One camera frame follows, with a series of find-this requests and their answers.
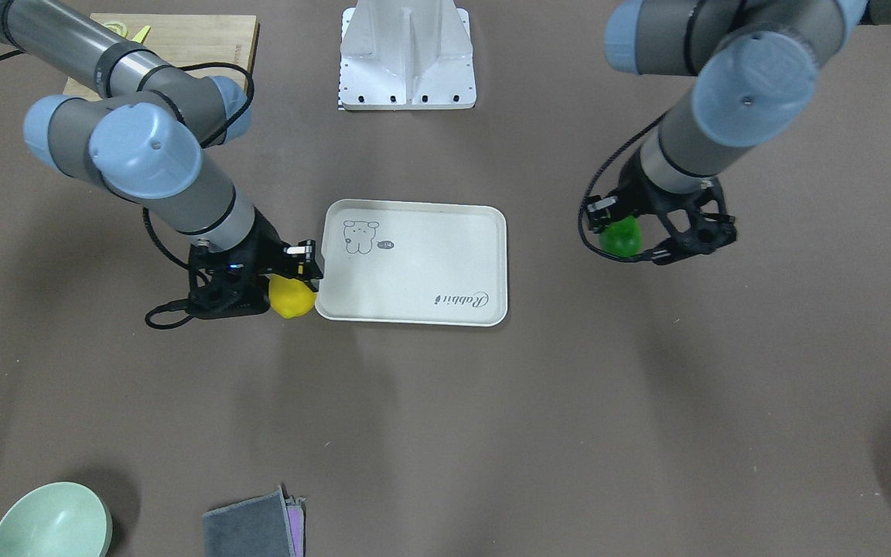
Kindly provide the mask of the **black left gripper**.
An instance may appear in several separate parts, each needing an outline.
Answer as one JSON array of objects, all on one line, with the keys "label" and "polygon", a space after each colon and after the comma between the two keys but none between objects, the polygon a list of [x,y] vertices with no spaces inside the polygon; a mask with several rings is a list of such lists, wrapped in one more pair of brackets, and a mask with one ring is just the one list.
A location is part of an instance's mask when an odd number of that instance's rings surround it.
[{"label": "black left gripper", "polygon": [[616,193],[585,197],[586,228],[601,233],[628,217],[654,215],[662,218],[682,208],[678,194],[655,186],[644,172],[639,152],[632,154],[618,175]]}]

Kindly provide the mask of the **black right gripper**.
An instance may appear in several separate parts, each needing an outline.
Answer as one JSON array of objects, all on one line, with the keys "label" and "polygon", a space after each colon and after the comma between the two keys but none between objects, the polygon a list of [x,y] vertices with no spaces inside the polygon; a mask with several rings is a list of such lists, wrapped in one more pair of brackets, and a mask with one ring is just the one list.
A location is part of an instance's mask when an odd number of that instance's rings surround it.
[{"label": "black right gripper", "polygon": [[250,232],[233,249],[227,250],[220,276],[225,279],[257,279],[278,275],[297,281],[322,281],[324,258],[314,240],[288,244],[280,239],[262,212],[254,208]]}]

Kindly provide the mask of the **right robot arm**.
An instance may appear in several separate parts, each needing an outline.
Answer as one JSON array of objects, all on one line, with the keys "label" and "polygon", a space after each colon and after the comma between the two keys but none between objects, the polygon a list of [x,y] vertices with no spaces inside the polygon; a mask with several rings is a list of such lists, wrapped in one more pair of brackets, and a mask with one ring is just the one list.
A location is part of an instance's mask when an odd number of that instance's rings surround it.
[{"label": "right robot arm", "polygon": [[207,154],[248,129],[251,91],[194,77],[60,1],[0,1],[0,43],[99,96],[50,95],[28,110],[22,133],[39,161],[148,209],[211,265],[318,288],[312,241],[280,240]]}]

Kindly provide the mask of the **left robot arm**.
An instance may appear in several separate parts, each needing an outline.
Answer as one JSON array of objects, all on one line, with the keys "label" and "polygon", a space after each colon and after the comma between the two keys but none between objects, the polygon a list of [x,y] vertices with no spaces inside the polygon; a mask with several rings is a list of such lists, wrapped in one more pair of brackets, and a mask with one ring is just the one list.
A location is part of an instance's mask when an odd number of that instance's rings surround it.
[{"label": "left robot arm", "polygon": [[777,137],[806,108],[821,68],[851,38],[865,1],[625,1],[608,18],[606,60],[636,75],[689,75],[619,185],[582,205],[589,229],[672,202],[707,203],[725,219],[718,177]]}]

